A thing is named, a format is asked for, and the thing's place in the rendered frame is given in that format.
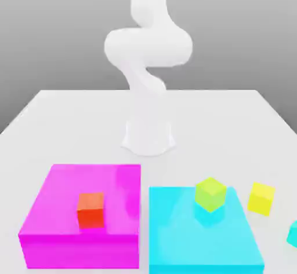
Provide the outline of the large magenta box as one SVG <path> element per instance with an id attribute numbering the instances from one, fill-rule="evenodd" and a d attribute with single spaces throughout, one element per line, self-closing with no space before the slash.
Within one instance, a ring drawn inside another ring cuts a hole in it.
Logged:
<path id="1" fill-rule="evenodd" d="M 81 193 L 104 193 L 104 227 L 81 229 Z M 140 165 L 53 165 L 21 230 L 29 269 L 137 269 Z"/>

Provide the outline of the small yellow cube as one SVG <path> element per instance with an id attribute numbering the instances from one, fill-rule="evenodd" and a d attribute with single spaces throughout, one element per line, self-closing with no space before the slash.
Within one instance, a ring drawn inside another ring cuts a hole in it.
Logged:
<path id="1" fill-rule="evenodd" d="M 254 182 L 248 200 L 248 211 L 269 216 L 275 190 L 275 187 Z"/>

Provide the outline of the small orange-red cube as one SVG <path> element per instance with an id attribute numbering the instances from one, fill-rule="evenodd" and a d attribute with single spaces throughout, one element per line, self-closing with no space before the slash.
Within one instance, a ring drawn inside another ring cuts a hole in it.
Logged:
<path id="1" fill-rule="evenodd" d="M 77 206 L 78 224 L 81 229 L 104 227 L 104 193 L 81 193 Z"/>

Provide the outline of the large cyan box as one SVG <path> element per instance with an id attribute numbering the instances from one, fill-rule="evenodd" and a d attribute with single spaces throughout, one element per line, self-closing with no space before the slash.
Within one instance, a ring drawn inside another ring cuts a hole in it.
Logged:
<path id="1" fill-rule="evenodd" d="M 263 274 L 265 263 L 233 187 L 209 213 L 193 187 L 150 187 L 149 274 Z"/>

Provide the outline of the small turquoise cube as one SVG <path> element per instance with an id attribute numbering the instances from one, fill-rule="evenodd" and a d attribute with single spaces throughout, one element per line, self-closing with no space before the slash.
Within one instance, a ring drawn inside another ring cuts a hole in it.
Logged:
<path id="1" fill-rule="evenodd" d="M 289 228 L 287 243 L 297 248 L 297 220 L 295 220 Z"/>

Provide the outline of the small lime green cube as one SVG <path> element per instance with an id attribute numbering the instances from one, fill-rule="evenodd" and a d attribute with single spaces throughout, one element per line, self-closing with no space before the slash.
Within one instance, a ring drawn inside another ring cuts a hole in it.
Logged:
<path id="1" fill-rule="evenodd" d="M 199 182 L 195 187 L 195 202 L 212 213 L 225 204 L 227 186 L 213 177 Z"/>

